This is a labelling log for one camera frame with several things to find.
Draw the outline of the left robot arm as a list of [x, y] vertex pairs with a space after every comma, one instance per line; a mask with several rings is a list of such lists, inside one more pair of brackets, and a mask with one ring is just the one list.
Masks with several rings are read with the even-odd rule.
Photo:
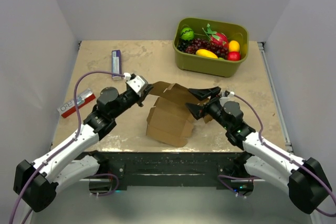
[[56, 180], [61, 171], [85, 149], [110, 133], [118, 116], [135, 104], [142, 106], [152, 89], [152, 84], [136, 85], [135, 88], [128, 84], [123, 93], [114, 87], [104, 88], [79, 130], [44, 156], [31, 163], [23, 160], [16, 166], [13, 190], [18, 199], [35, 212], [47, 208], [61, 186]]

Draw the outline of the brown cardboard paper box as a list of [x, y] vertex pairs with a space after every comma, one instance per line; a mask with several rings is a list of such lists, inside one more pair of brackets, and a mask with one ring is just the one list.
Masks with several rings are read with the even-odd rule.
[[170, 146], [185, 146], [195, 121], [185, 104], [202, 105], [209, 99], [200, 101], [186, 87], [163, 81], [154, 83], [150, 94], [157, 96], [157, 100], [146, 120], [146, 135]]

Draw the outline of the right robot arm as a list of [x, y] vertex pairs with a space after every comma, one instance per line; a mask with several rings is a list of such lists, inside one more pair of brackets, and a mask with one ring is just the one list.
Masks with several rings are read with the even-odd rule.
[[302, 212], [311, 214], [327, 198], [335, 200], [331, 185], [321, 164], [314, 158], [303, 159], [284, 151], [266, 140], [243, 119], [238, 102], [232, 101], [234, 92], [210, 89], [188, 89], [204, 104], [187, 103], [192, 116], [199, 120], [210, 116], [226, 130], [226, 137], [243, 153], [234, 165], [239, 178], [263, 179], [284, 191]]

